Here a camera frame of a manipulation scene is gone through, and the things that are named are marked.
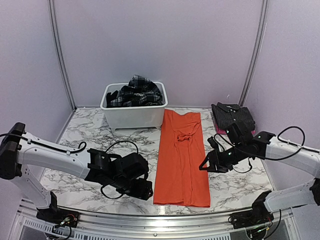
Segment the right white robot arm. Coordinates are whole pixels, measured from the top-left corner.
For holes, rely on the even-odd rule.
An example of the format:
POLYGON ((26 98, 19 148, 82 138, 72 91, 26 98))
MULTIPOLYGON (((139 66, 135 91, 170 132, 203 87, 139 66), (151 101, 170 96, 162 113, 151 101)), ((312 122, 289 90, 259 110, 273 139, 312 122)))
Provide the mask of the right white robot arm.
POLYGON ((220 151, 215 139, 210 137, 208 142, 213 150, 207 154, 199 170, 227 173, 242 160, 258 158, 280 162, 313 176, 312 180, 301 185, 261 193, 247 214, 252 224, 260 223, 267 214, 278 210, 320 204, 320 157, 315 149, 283 140, 266 131, 248 137, 233 136, 230 131, 227 133, 229 139, 234 141, 231 147, 220 151))

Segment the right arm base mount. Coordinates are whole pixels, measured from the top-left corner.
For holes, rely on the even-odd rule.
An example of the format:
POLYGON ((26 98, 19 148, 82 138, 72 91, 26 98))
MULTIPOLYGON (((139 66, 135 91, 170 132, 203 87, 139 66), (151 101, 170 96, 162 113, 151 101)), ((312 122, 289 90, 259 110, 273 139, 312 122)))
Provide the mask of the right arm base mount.
POLYGON ((273 214, 267 210, 264 204, 266 197, 271 192, 271 190, 268 190, 261 193, 252 203, 251 210, 232 213, 228 222, 233 225, 234 229, 240 229, 273 221, 273 214))

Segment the orange t-shirt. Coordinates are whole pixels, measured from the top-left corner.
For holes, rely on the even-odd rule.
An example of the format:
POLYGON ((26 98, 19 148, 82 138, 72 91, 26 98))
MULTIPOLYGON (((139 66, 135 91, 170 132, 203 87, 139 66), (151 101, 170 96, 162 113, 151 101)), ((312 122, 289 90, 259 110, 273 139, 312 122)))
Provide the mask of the orange t-shirt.
POLYGON ((154 204, 210 207, 208 173, 199 169, 205 156, 201 114, 181 115, 166 109, 161 126, 154 204))

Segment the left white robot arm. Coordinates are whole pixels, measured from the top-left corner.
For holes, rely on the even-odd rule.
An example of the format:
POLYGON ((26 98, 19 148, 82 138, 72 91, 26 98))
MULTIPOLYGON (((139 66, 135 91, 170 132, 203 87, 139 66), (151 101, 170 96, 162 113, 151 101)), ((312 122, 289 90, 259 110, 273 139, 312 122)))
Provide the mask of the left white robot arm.
POLYGON ((0 177, 16 185, 38 210, 53 223, 63 219, 56 196, 31 173, 29 166, 39 166, 73 175, 101 187, 111 186, 121 195, 148 200, 153 195, 148 180, 148 161, 138 152, 126 156, 87 148, 66 147, 40 139, 17 122, 8 133, 2 133, 0 143, 0 177))

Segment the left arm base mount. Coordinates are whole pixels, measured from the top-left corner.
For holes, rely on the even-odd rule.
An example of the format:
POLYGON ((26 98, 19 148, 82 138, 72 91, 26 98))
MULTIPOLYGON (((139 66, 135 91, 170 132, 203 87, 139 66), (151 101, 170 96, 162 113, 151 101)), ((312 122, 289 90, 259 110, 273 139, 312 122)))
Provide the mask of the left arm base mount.
POLYGON ((57 196, 50 192, 50 204, 47 208, 37 208, 36 217, 40 220, 55 224, 55 228, 69 226, 76 228, 80 213, 74 210, 60 208, 57 205, 57 196))

